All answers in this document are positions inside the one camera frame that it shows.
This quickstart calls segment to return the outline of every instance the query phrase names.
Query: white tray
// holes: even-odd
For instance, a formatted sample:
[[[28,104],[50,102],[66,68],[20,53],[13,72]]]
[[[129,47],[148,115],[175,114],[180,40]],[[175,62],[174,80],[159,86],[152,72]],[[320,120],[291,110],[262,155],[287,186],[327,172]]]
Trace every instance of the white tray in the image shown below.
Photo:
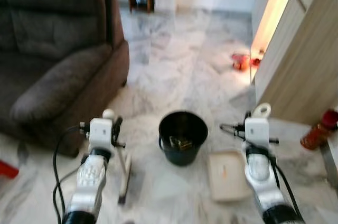
[[[252,194],[246,183],[245,158],[238,150],[209,154],[208,170],[212,199],[240,200]]]

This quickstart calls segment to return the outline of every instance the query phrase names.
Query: white marble tile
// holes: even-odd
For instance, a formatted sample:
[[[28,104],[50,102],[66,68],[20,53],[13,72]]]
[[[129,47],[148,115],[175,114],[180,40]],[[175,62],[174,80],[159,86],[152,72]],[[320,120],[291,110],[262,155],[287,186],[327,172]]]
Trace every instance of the white marble tile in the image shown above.
[[[129,14],[122,9],[121,15],[129,41],[130,70],[127,86],[108,106],[124,118],[120,140],[132,154],[132,174],[127,203],[119,207],[121,169],[117,158],[111,159],[97,223],[262,223],[252,197],[213,202],[207,170],[210,152],[241,145],[240,140],[221,132],[219,124],[242,121],[245,111],[255,104],[248,71],[235,71],[231,60],[234,52],[248,52],[250,17],[203,10],[174,16]],[[169,163],[158,146],[159,122],[178,109],[198,114],[209,130],[196,160],[188,167]],[[331,224],[338,200],[326,183],[320,153],[304,150],[299,144],[308,129],[278,120],[270,123],[271,136],[280,139],[278,163],[289,178],[304,218],[310,224]],[[52,153],[3,135],[0,144],[0,158],[20,167],[16,179],[0,181],[0,223],[56,221],[51,197]],[[80,158],[60,156],[60,174],[76,167]],[[66,200],[74,186],[74,177],[62,186]]]

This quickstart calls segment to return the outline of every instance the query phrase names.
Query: black plastic bucket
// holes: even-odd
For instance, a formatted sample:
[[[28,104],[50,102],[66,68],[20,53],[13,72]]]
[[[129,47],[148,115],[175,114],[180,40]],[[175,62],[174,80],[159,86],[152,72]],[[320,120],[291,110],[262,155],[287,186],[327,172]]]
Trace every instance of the black plastic bucket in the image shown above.
[[[185,166],[195,160],[207,136],[208,128],[200,117],[187,111],[177,111],[165,116],[160,122],[158,144],[171,163]],[[192,147],[186,150],[173,148],[171,137],[184,137],[192,143]]]

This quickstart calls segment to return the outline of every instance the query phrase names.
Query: sofa backrest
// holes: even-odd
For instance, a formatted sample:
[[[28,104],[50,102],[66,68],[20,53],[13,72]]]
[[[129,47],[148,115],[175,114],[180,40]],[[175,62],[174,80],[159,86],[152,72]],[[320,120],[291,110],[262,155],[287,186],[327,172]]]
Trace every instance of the sofa backrest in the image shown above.
[[[10,6],[7,0],[0,0],[0,51],[15,49],[16,42]]]
[[[20,52],[62,59],[106,41],[105,0],[7,0]]]

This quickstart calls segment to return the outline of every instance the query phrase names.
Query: gray sofa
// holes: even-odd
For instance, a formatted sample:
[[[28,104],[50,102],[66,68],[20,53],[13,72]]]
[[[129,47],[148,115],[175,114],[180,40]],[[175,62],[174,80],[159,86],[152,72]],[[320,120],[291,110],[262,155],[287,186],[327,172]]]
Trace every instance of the gray sofa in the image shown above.
[[[117,0],[0,0],[0,132],[54,148],[127,79]],[[75,156],[73,135],[60,152]]]

